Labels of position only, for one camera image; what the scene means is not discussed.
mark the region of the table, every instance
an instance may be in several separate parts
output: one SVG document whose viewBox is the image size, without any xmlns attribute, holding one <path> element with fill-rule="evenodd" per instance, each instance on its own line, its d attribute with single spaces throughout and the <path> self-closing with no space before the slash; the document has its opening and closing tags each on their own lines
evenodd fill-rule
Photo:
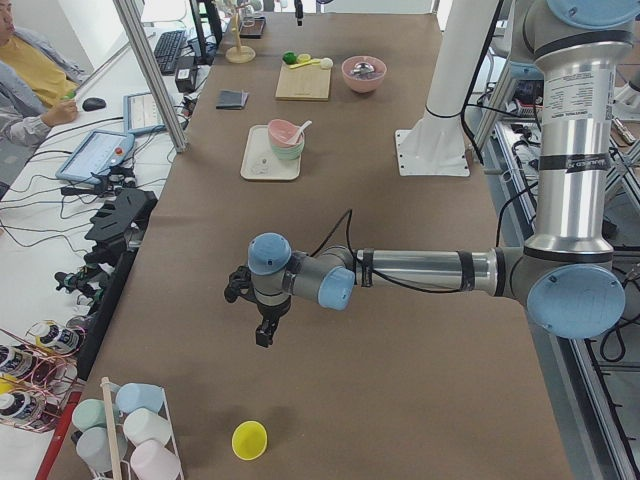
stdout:
<svg viewBox="0 0 640 480">
<path fill-rule="evenodd" d="M 152 46 L 162 31 L 158 28 L 148 29 Z M 198 83 L 204 81 L 208 73 L 209 67 L 201 68 Z M 182 95 L 177 92 L 173 76 L 164 77 L 164 80 L 172 97 L 178 101 Z M 76 121 L 56 127 L 52 134 L 101 119 L 122 116 L 123 95 L 145 91 L 148 91 L 148 87 L 135 56 L 131 49 L 126 49 L 83 84 L 77 96 L 79 105 L 85 98 L 97 96 L 106 100 L 107 107 L 93 112 L 81 111 Z M 91 228 L 88 221 L 104 200 L 92 195 L 83 196 L 83 201 L 78 201 L 78 197 L 70 197 L 62 207 L 60 201 L 63 197 L 59 188 L 66 182 L 52 179 L 68 156 L 54 150 L 72 151 L 95 128 L 117 132 L 123 130 L 123 123 L 122 120 L 113 120 L 51 137 L 42 144 L 38 150 L 40 154 L 25 166 L 12 184 L 12 189 L 16 191 L 8 192 L 0 202 L 0 220 L 4 225 L 35 230 L 67 230 L 77 227 L 64 233 L 71 246 L 59 237 L 29 248 L 17 245 L 7 232 L 0 230 L 3 270 L 0 275 L 3 309 L 0 323 L 2 328 L 16 335 L 24 335 L 29 327 L 42 320 L 51 319 L 64 324 L 74 315 L 86 314 L 89 309 L 86 303 L 77 304 L 77 292 L 67 295 L 55 290 L 57 282 L 54 280 L 54 273 L 75 272 L 84 264 L 82 257 L 93 246 L 93 242 L 84 239 Z M 135 173 L 138 185 L 153 191 L 159 197 L 175 150 L 166 133 L 141 136 L 136 140 L 136 148 L 151 137 L 152 141 L 140 148 L 135 155 Z M 57 235 L 55 231 L 11 232 L 24 244 Z M 3 338 L 0 343 L 7 341 L 13 343 L 8 338 Z M 0 426 L 2 475 L 12 480 L 33 479 L 50 439 L 51 433 L 33 434 Z"/>
<path fill-rule="evenodd" d="M 255 235 L 312 251 L 347 208 L 357 248 L 490 248 L 496 218 L 478 165 L 469 178 L 397 172 L 393 132 L 422 116 L 439 42 L 432 15 L 310 14 L 302 29 L 267 15 L 263 38 L 246 41 L 253 62 L 216 59 L 85 390 L 99 397 L 103 376 L 164 386 L 188 478 L 571 477 L 516 303 L 358 288 L 335 312 L 294 298 L 263 349 L 255 306 L 223 298 Z M 334 60 L 329 102 L 275 101 L 290 49 Z M 375 93 L 342 82 L 354 54 L 387 63 Z M 215 110 L 222 88 L 250 92 L 247 108 Z M 275 117 L 314 122 L 301 175 L 247 182 L 249 128 Z M 269 432 L 253 462 L 230 448 L 247 419 Z M 51 478 L 86 476 L 67 441 Z"/>
</svg>

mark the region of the black mouse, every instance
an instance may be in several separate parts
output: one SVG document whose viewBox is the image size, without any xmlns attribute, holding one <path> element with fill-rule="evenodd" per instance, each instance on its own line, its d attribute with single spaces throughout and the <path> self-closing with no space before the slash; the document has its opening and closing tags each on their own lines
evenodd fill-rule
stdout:
<svg viewBox="0 0 640 480">
<path fill-rule="evenodd" d="M 107 106 L 107 102 L 98 97 L 89 97 L 84 102 L 82 102 L 82 109 L 85 112 L 90 112 L 92 110 L 100 110 Z"/>
</svg>

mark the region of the green bowl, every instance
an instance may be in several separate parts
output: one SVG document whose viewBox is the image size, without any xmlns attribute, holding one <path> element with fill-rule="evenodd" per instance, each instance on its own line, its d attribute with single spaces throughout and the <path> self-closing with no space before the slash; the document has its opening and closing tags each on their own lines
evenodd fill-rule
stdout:
<svg viewBox="0 0 640 480">
<path fill-rule="evenodd" d="M 295 160 L 300 156 L 304 149 L 304 140 L 293 147 L 278 147 L 271 144 L 271 150 L 280 160 Z"/>
</svg>

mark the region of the cutting board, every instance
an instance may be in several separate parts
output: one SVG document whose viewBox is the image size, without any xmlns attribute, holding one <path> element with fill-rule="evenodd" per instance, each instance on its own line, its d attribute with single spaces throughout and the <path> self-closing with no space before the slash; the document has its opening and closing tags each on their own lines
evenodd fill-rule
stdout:
<svg viewBox="0 0 640 480">
<path fill-rule="evenodd" d="M 326 102 L 329 100 L 331 69 L 323 70 L 320 65 L 306 65 L 290 69 L 283 64 L 276 88 L 277 100 L 307 100 Z"/>
</svg>

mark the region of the person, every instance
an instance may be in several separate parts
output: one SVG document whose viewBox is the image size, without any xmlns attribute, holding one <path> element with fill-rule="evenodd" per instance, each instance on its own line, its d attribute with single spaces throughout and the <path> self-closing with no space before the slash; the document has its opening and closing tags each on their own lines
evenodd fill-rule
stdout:
<svg viewBox="0 0 640 480">
<path fill-rule="evenodd" d="M 72 98 L 88 75 L 41 35 L 13 24 L 11 2 L 0 0 L 0 137 L 36 147 L 52 127 L 72 122 Z"/>
</svg>

